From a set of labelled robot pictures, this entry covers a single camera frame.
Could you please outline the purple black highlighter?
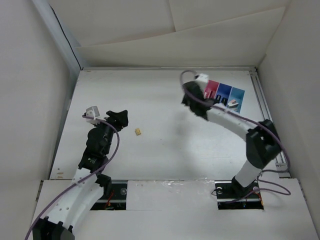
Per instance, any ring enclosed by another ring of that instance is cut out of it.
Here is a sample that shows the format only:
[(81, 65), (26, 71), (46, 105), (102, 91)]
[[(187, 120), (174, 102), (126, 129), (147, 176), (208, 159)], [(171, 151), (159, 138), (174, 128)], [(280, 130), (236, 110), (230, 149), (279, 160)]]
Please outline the purple black highlighter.
[(222, 96), (218, 94), (216, 96), (215, 100), (216, 100), (217, 103), (220, 103), (222, 101)]

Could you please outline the blue black highlighter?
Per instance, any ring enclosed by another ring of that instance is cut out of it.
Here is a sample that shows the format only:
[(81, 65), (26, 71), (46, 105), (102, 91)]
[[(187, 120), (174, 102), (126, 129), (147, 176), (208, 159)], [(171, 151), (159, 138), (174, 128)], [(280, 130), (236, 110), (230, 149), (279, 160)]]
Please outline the blue black highlighter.
[(227, 105), (228, 103), (228, 99), (223, 97), (222, 100), (221, 100), (221, 103), (224, 104), (225, 106)]

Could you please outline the rose gold stapler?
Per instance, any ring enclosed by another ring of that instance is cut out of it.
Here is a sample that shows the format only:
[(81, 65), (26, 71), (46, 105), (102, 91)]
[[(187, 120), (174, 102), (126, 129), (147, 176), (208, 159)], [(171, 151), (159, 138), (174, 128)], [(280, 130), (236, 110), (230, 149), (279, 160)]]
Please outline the rose gold stapler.
[(227, 103), (227, 107), (230, 109), (237, 108), (238, 105), (239, 105), (239, 103), (235, 99), (233, 99)]

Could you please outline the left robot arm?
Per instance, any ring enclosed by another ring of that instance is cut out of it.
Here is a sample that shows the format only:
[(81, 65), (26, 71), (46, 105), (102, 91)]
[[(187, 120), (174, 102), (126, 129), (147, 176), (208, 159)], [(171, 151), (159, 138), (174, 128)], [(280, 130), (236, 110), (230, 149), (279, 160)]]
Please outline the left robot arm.
[(112, 191), (111, 177), (103, 170), (113, 159), (108, 157), (113, 137), (129, 124), (128, 111), (106, 112), (101, 118), (97, 106), (82, 117), (93, 128), (87, 134), (86, 148), (70, 185), (56, 196), (32, 223), (27, 235), (34, 240), (73, 240), (85, 216), (100, 198)]

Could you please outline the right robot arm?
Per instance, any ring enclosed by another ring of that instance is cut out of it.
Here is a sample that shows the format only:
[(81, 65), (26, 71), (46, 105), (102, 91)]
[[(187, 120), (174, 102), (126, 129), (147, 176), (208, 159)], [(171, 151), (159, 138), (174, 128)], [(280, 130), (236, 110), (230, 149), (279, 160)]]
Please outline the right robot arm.
[(235, 198), (240, 199), (253, 192), (254, 182), (283, 150), (272, 121), (256, 122), (229, 110), (215, 99), (205, 99), (204, 90), (208, 83), (199, 79), (184, 83), (181, 103), (197, 117), (220, 125), (244, 140), (246, 161), (229, 187)]

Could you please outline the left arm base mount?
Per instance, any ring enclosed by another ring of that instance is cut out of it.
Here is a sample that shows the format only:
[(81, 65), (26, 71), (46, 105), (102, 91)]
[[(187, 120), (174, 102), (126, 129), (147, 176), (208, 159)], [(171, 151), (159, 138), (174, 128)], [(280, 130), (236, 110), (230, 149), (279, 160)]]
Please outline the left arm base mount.
[(103, 195), (91, 207), (91, 211), (124, 211), (127, 205), (128, 181), (112, 180), (101, 174), (96, 183), (103, 188)]

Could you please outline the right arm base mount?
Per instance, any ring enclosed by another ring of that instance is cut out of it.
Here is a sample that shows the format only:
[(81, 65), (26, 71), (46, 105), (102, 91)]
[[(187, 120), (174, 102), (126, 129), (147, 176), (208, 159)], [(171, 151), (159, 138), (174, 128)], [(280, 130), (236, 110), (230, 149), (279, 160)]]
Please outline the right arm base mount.
[(263, 202), (256, 180), (249, 186), (242, 187), (232, 180), (217, 180), (211, 195), (216, 197), (219, 210), (263, 210)]

